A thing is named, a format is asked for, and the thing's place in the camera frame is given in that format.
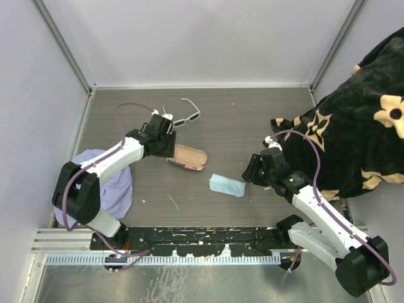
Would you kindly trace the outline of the flag print glasses case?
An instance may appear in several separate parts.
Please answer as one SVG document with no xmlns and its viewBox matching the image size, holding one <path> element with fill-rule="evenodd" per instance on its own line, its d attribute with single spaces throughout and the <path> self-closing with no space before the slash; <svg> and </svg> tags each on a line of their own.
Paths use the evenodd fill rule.
<svg viewBox="0 0 404 303">
<path fill-rule="evenodd" d="M 176 144 L 174 148 L 174 156 L 167 157 L 166 161 L 179 165 L 185 169 L 202 171 L 207 159 L 207 154 L 204 151 Z"/>
</svg>

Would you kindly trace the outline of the light blue cleaning cloth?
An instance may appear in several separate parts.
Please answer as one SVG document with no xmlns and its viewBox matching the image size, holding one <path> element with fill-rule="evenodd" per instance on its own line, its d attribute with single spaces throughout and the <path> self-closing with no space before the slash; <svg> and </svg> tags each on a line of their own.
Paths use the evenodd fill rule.
<svg viewBox="0 0 404 303">
<path fill-rule="evenodd" d="M 212 191 L 241 198 L 244 196 L 246 183 L 222 175 L 212 174 L 209 187 Z"/>
</svg>

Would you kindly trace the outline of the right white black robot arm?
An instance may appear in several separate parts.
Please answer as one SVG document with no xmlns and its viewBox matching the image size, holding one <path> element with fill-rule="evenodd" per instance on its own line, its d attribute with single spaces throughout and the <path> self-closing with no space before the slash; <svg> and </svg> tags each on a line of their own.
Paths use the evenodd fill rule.
<svg viewBox="0 0 404 303">
<path fill-rule="evenodd" d="M 242 174 L 246 182 L 272 187 L 277 195 L 303 212 L 314 223 L 310 226 L 297 215 L 278 222 L 277 241 L 290 249 L 307 249 L 334 272 L 343 289 L 353 297 L 392 276 L 387 243 L 379 236 L 369 237 L 314 189 L 303 172 L 292 170 L 279 147 L 266 148 L 252 155 Z"/>
</svg>

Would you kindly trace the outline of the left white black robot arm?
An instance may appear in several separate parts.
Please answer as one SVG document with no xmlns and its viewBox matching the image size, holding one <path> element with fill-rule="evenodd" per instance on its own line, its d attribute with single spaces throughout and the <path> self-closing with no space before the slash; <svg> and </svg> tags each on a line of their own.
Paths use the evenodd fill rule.
<svg viewBox="0 0 404 303">
<path fill-rule="evenodd" d="M 124 133 L 118 144 L 99 156 L 64 164 L 52 197 L 52 204 L 61 211 L 61 225 L 72 231 L 78 223 L 96 232 L 112 250 L 123 248 L 127 227 L 102 209 L 100 189 L 120 170 L 145 157 L 174 156 L 173 126 L 172 115 L 154 111 L 149 122 Z"/>
</svg>

